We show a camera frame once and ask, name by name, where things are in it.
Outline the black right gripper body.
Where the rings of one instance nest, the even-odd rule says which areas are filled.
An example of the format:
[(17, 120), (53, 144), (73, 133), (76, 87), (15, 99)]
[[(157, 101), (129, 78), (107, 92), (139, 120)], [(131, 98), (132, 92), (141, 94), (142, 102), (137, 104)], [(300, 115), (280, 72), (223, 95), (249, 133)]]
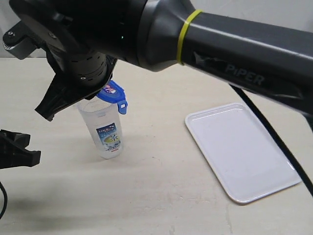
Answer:
[(90, 99), (112, 78), (116, 58), (94, 50), (82, 53), (67, 53), (50, 46), (47, 61), (55, 76), (48, 91), (64, 99)]

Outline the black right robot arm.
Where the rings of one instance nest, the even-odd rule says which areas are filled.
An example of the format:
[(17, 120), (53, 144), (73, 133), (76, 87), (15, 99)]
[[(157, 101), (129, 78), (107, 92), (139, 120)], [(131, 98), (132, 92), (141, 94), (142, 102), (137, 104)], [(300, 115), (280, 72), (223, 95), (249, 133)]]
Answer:
[(55, 76), (36, 111), (52, 120), (92, 99), (118, 60), (149, 71), (193, 67), (313, 121), (313, 35), (209, 14), (188, 0), (11, 0), (19, 22), (3, 46), (46, 52)]

